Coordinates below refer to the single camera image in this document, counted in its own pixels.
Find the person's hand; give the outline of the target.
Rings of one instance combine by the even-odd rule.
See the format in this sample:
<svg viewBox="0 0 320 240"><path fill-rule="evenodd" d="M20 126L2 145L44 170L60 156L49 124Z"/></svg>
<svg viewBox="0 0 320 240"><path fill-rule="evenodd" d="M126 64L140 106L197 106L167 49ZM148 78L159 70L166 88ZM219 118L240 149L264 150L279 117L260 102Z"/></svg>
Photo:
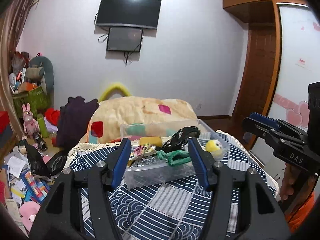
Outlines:
<svg viewBox="0 0 320 240"><path fill-rule="evenodd" d="M287 198L294 193L293 184L298 177L299 171L290 164L286 164L284 171L284 178L280 187L281 200L287 200Z"/></svg>

